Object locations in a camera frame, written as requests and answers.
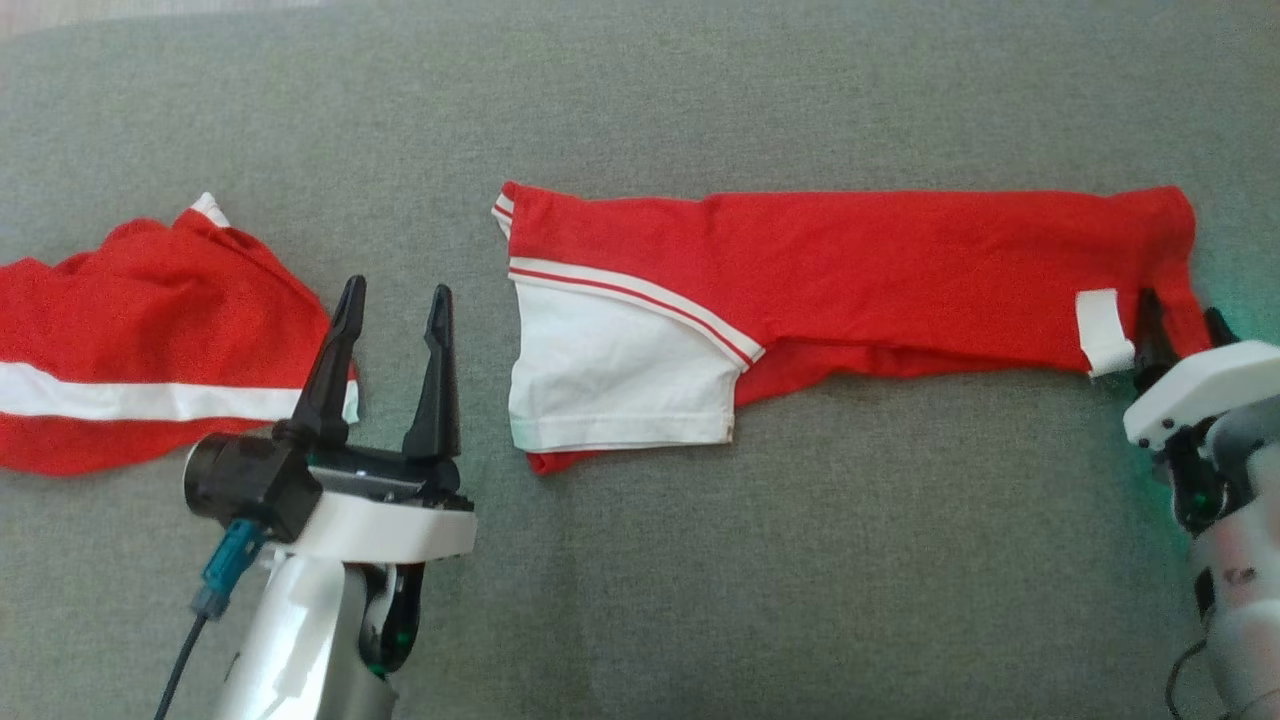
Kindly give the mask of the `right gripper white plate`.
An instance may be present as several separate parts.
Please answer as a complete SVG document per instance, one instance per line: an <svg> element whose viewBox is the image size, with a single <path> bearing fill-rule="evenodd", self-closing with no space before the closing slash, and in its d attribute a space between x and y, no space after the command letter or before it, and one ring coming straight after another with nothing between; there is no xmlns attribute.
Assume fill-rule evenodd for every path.
<svg viewBox="0 0 1280 720"><path fill-rule="evenodd" d="M1242 341L1219 307L1207 307L1203 318L1212 350L1179 361L1158 295L1142 290L1134 366L1142 395L1123 415L1132 445L1161 451L1184 427L1279 395L1277 347Z"/></svg>

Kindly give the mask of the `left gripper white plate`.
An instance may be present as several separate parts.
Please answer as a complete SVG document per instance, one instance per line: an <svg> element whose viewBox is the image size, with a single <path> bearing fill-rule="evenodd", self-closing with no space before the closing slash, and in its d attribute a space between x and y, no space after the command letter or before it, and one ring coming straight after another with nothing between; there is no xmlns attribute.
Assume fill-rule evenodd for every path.
<svg viewBox="0 0 1280 720"><path fill-rule="evenodd" d="M347 442L346 396L366 291L364 275L346 282L294 411L271 430L275 442L307 451ZM323 496L298 538L279 539L278 547L347 564L425 564L474 551L474 503L461 495L451 460L461 452L461 429L454 305L447 284L435 287L422 340L428 365L402 441L406 459L364 447L315 451L308 470Z"/></svg>

